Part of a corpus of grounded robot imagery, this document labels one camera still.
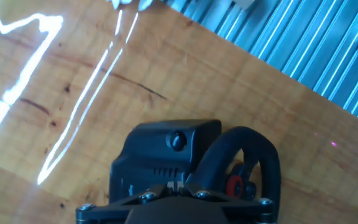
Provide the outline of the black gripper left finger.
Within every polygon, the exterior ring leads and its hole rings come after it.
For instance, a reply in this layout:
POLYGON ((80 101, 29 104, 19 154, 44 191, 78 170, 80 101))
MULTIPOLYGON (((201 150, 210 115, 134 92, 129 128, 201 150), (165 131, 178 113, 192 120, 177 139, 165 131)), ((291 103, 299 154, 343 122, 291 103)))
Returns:
POLYGON ((124 223, 130 212, 137 206, 178 195, 178 191, 174 191, 173 187, 165 184, 155 185, 141 193, 120 199, 109 205, 96 206, 92 203, 85 203, 75 210, 75 223, 124 223))

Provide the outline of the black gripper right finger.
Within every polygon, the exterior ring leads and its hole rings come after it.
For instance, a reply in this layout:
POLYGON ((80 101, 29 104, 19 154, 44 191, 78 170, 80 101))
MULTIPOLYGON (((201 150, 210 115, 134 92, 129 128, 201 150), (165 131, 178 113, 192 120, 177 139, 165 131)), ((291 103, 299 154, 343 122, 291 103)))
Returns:
POLYGON ((204 202, 203 207, 219 208, 229 222, 275 223, 275 190, 262 188, 257 200, 243 200, 220 190, 206 189, 200 184, 185 184, 181 195, 204 202))

